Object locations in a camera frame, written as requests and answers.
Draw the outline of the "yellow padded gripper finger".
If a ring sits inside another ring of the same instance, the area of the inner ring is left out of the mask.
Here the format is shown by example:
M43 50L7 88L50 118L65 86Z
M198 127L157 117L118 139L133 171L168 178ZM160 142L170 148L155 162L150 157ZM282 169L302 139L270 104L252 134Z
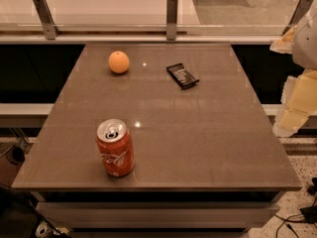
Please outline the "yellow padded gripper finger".
M297 26L291 27L280 39L274 41L269 49L279 54L292 54L293 39Z
M317 71L305 69L298 77L289 76L281 95L272 132L277 137L290 137L317 110Z

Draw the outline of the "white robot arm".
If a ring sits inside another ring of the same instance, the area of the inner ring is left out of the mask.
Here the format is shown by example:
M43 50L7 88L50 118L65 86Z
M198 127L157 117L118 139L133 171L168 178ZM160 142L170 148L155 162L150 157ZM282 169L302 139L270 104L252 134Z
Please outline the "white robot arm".
M293 62L304 68L299 76L287 78L274 118L274 135L290 137L317 111L317 8L310 9L269 49L292 55Z

